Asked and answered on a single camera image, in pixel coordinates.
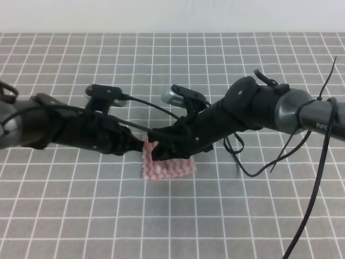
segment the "grid mat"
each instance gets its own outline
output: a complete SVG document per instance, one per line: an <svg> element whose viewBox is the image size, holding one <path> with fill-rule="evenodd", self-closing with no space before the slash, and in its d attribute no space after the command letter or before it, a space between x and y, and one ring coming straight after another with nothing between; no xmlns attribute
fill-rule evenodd
<svg viewBox="0 0 345 259"><path fill-rule="evenodd" d="M214 103L259 68L316 97L335 55L325 97L345 101L344 45L345 33L2 34L0 72L23 99L44 92L83 107L85 87L95 82L183 115L160 101L171 84ZM135 102L110 113L148 127L173 122ZM250 172L275 159L288 138L269 130L240 135L240 159ZM195 156L195 175L161 181L141 180L140 153L56 145L2 150L0 259L281 258L309 201L322 140L312 134L272 174L255 179L220 142ZM330 146L316 205L291 258L345 257L345 145Z"/></svg>

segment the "striped cloth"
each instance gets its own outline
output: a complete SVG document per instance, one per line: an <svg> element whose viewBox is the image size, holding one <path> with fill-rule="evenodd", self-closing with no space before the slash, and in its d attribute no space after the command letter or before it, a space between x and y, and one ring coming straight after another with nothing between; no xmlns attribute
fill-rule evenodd
<svg viewBox="0 0 345 259"><path fill-rule="evenodd" d="M158 142L149 143L147 135L143 136L143 141L142 178L144 180L175 178L196 172L196 165L193 156L189 159L152 161L151 151L155 148Z"/></svg>

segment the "patterned fabric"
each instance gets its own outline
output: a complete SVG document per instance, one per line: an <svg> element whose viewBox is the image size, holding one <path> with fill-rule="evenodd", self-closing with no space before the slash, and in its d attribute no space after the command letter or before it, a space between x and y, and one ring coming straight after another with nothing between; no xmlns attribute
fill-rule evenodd
<svg viewBox="0 0 345 259"><path fill-rule="evenodd" d="M149 143L147 135L143 136L142 178L144 180L168 179L189 175L196 172L194 157L189 159L170 159L152 161L151 151L158 142Z"/></svg>

